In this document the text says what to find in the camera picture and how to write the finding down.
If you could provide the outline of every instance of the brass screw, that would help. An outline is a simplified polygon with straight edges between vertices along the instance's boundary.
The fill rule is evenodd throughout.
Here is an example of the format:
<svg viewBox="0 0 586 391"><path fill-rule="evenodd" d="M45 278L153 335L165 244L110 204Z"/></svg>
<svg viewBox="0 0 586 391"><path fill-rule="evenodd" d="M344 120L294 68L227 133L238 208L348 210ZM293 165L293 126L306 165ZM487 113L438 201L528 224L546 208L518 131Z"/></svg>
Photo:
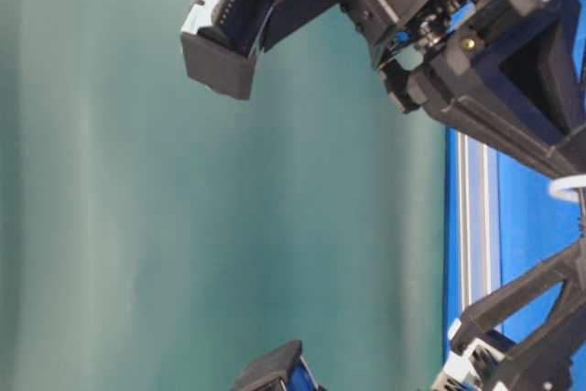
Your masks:
<svg viewBox="0 0 586 391"><path fill-rule="evenodd" d="M474 50L476 48L476 42L473 38L465 38L461 41L461 46L466 50Z"/></svg>

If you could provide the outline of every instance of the teal backdrop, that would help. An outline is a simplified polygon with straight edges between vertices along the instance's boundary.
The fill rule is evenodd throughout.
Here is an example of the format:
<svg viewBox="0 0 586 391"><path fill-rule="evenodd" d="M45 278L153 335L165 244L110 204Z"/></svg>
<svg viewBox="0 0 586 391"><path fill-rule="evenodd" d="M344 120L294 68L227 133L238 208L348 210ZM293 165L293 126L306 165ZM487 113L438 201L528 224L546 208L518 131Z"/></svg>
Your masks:
<svg viewBox="0 0 586 391"><path fill-rule="evenodd" d="M227 390L294 338L331 391L427 388L443 127L337 8L217 96L191 2L0 0L0 388Z"/></svg>

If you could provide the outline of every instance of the blue panel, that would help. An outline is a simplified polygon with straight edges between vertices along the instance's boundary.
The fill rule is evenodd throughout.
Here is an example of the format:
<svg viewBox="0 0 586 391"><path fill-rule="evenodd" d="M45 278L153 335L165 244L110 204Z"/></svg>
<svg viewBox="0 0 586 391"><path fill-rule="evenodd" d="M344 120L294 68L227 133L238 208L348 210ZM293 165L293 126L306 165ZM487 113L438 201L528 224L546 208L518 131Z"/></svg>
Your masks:
<svg viewBox="0 0 586 391"><path fill-rule="evenodd" d="M445 325L447 329L460 316L460 254L458 252L458 134L448 129L448 160L446 161L446 292ZM450 344L444 338L444 359L450 352Z"/></svg>
<svg viewBox="0 0 586 391"><path fill-rule="evenodd" d="M303 366L300 365L293 370L289 378L288 391L315 391L313 381Z"/></svg>

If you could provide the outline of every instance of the blue component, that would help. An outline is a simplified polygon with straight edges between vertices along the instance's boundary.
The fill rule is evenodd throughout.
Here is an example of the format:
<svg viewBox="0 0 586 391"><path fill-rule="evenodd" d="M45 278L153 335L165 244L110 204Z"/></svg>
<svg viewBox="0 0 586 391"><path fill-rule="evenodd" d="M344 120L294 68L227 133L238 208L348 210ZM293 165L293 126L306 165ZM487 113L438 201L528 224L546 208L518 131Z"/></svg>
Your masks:
<svg viewBox="0 0 586 391"><path fill-rule="evenodd" d="M313 381L303 365L299 365L293 370L287 391L315 391Z"/></svg>

